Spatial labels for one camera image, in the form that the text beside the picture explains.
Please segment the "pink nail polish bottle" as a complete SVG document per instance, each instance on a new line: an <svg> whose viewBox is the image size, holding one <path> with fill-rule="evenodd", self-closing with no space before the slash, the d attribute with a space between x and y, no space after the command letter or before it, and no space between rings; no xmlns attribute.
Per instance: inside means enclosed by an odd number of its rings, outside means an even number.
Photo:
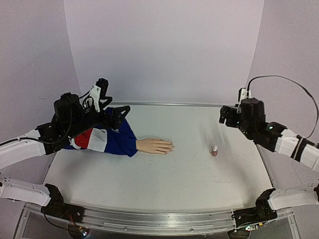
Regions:
<svg viewBox="0 0 319 239"><path fill-rule="evenodd" d="M216 157L218 155L218 149L217 148L212 148L209 150L209 153L212 157Z"/></svg>

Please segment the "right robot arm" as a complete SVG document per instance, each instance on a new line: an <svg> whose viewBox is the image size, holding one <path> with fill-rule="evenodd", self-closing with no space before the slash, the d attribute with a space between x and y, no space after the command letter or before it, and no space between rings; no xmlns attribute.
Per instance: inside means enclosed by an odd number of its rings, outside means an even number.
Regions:
<svg viewBox="0 0 319 239"><path fill-rule="evenodd" d="M266 189L251 208L232 213L235 227L250 231L252 226L270 222L278 217L278 211L319 204L319 181L304 182L296 165L319 172L319 145L293 132L278 122L267 122L264 103L256 98L246 98L230 107L222 106L219 122L237 128L250 141L272 153L290 159L285 165L294 173L297 184L291 187Z"/></svg>

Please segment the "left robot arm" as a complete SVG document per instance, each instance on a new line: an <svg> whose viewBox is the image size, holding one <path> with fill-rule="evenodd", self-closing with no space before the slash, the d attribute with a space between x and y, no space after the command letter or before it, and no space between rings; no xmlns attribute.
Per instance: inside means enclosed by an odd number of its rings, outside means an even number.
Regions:
<svg viewBox="0 0 319 239"><path fill-rule="evenodd" d="M116 131L125 121L130 106L110 108L112 101L107 97L102 107L82 107L78 95L66 93L54 102L55 114L51 122L39 125L30 132L0 144L0 167L5 168L29 158L50 155L62 149L89 149L106 152L118 148L108 133ZM1 198L33 203L41 206L46 216L82 221L83 207L64 202L57 186L32 184L9 176L0 176Z"/></svg>

